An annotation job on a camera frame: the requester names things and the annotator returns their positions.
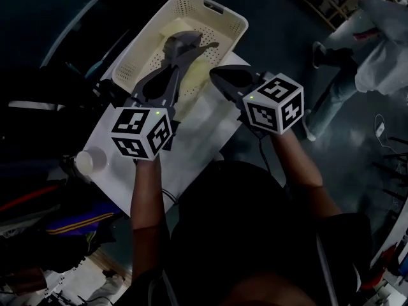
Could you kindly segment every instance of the perforated basket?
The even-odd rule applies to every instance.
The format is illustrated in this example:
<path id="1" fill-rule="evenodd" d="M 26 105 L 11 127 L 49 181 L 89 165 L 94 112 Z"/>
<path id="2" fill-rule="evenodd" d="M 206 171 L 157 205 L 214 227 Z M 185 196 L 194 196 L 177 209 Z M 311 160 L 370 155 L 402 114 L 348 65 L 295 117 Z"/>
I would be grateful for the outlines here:
<path id="1" fill-rule="evenodd" d="M 217 66 L 237 44 L 248 28 L 248 21 L 234 11 L 211 0 L 169 0 L 147 23 L 127 48 L 113 71 L 113 81 L 132 93 L 136 83 L 161 66 L 163 35 L 160 30 L 181 18 L 194 30 L 203 33 L 201 45 L 216 41 L 217 48 L 210 48 L 203 57 Z M 188 87 L 180 92 L 178 106 L 191 104 L 201 87 Z"/>

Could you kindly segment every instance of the person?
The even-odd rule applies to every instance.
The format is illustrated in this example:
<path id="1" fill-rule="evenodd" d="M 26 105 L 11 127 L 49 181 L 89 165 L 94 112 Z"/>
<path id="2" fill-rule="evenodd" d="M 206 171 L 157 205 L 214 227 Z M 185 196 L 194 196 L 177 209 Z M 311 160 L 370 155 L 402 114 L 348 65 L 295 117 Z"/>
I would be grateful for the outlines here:
<path id="1" fill-rule="evenodd" d="M 408 85 L 408 8 L 385 0 L 359 0 L 359 6 L 374 27 L 353 34 L 357 41 L 353 49 L 332 50 L 320 42 L 313 44 L 313 67 L 325 64 L 340 67 L 340 71 L 314 108 L 305 111 L 302 123 L 310 141 L 324 133 L 357 92 L 386 95 Z"/>
<path id="2" fill-rule="evenodd" d="M 179 198 L 171 238 L 160 160 L 138 161 L 133 283 L 117 305 L 349 304 L 370 264 L 368 218 L 341 214 L 292 130 L 272 143 L 286 189 L 257 166 L 212 161 Z"/>

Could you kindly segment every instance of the cable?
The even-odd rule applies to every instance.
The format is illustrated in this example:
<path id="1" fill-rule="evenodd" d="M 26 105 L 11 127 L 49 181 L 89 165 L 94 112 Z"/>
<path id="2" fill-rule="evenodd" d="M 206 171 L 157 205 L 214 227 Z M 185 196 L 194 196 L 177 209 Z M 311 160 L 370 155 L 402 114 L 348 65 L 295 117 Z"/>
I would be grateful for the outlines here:
<path id="1" fill-rule="evenodd" d="M 264 134 L 262 137 L 259 137 L 259 136 L 252 130 L 251 127 L 249 127 L 247 124 L 245 124 L 245 125 L 246 125 L 247 128 L 251 131 L 251 133 L 254 134 L 254 136 L 258 139 L 258 141 L 259 141 L 259 153 L 261 153 L 262 160 L 263 160 L 263 162 L 265 163 L 265 166 L 266 166 L 266 168 L 268 169 L 269 174 L 272 176 L 272 173 L 271 173 L 270 168 L 269 168 L 268 160 L 266 159 L 265 153 L 263 152 L 263 149 L 262 149 L 262 140 L 263 140 L 266 136 L 268 136 L 269 134 Z"/>
<path id="2" fill-rule="evenodd" d="M 379 114 L 379 113 L 378 113 L 377 115 L 375 115 L 375 117 L 374 117 L 374 135 L 375 135 L 375 137 L 377 137 L 378 142 L 380 143 L 380 145 L 381 145 L 382 147 L 386 147 L 387 149 L 392 150 L 395 154 L 398 154 L 398 152 L 397 152 L 396 150 L 394 150 L 392 147 L 390 147 L 390 146 L 388 146 L 388 145 L 384 145 L 384 144 L 381 142 L 380 138 L 377 136 L 377 122 L 376 122 L 377 117 L 381 117 L 381 119 L 382 119 L 382 123 L 384 124 L 385 139 L 388 140 L 387 132 L 386 132 L 386 129 L 385 129 L 385 119 L 384 119 L 383 115 L 381 115 L 381 114 Z M 397 168 L 395 169 L 395 171 L 398 172 L 398 173 L 401 173 L 401 167 L 400 167 L 400 166 L 401 166 L 401 161 L 398 160 L 398 165 L 397 165 Z M 388 211 L 390 211 L 393 206 L 399 206 L 399 203 L 398 203 L 397 201 L 395 201 L 395 197 L 394 197 L 394 196 L 393 196 L 393 200 L 392 200 L 392 202 L 391 202 L 391 204 L 390 204 L 390 207 L 387 209 L 386 213 L 388 213 Z M 381 228 L 382 228 L 382 225 L 380 225 L 377 229 L 375 229 L 375 230 L 372 232 L 371 235 L 373 235 L 374 233 L 376 233 L 376 232 L 377 232 L 379 229 L 381 229 Z"/>
<path id="3" fill-rule="evenodd" d="M 388 145 L 383 145 L 383 143 L 381 143 L 380 138 L 376 135 L 377 126 L 375 125 L 375 121 L 377 120 L 377 117 L 381 117 L 381 118 L 382 118 L 382 122 L 384 123 L 385 139 L 388 140 L 387 132 L 386 132 L 386 130 L 385 130 L 385 119 L 384 119 L 384 117 L 383 117 L 381 114 L 379 114 L 379 113 L 378 113 L 377 115 L 375 115 L 375 117 L 374 117 L 374 134 L 375 134 L 375 137 L 377 137 L 378 142 L 380 142 L 380 145 L 381 145 L 382 147 L 387 147 L 388 149 L 392 150 L 395 154 L 398 154 L 397 152 L 395 152 L 395 150 L 394 150 L 392 147 L 390 147 L 390 146 L 388 146 Z"/>
<path id="4" fill-rule="evenodd" d="M 167 190 L 164 189 L 164 188 L 162 188 L 161 191 L 164 192 L 164 193 L 169 197 L 169 199 L 171 199 L 171 200 L 173 201 L 173 203 L 174 203 L 175 205 L 178 204 L 178 201 L 177 201 L 176 197 L 174 197 L 174 195 L 172 195 L 172 193 L 170 193 L 169 191 L 167 191 Z"/>
<path id="5" fill-rule="evenodd" d="M 262 138 L 259 138 L 259 152 L 261 153 L 263 162 L 265 162 L 265 165 L 266 165 L 266 168 L 268 169 L 269 174 L 272 175 L 271 172 L 270 172 L 268 160 L 266 159 L 266 156 L 265 156 L 265 154 L 263 153 L 263 149 L 262 149 L 262 139 L 263 139 L 263 137 L 262 137 Z"/>

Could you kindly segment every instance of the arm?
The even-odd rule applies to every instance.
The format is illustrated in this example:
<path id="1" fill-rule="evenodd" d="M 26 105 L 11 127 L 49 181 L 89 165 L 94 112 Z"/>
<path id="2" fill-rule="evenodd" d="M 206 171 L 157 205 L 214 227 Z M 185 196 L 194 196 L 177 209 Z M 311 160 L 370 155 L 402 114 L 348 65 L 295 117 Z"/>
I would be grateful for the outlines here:
<path id="1" fill-rule="evenodd" d="M 168 239 L 161 193 L 160 158 L 139 160 L 131 204 L 133 229 L 133 273 L 139 275 L 163 265 L 163 253 Z"/>
<path id="2" fill-rule="evenodd" d="M 273 135 L 272 143 L 298 202 L 315 219 L 341 214 L 323 187 L 319 169 L 306 155 L 294 132 L 289 129 L 283 135 Z"/>

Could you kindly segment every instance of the paper cup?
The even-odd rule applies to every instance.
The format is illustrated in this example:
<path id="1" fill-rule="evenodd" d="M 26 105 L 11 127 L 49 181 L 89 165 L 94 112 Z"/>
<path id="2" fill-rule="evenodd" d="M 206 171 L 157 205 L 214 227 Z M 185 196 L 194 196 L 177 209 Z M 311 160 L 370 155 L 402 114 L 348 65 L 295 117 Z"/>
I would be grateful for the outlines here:
<path id="1" fill-rule="evenodd" d="M 106 166 L 106 154 L 99 147 L 89 147 L 76 155 L 75 166 L 82 175 L 91 175 Z"/>

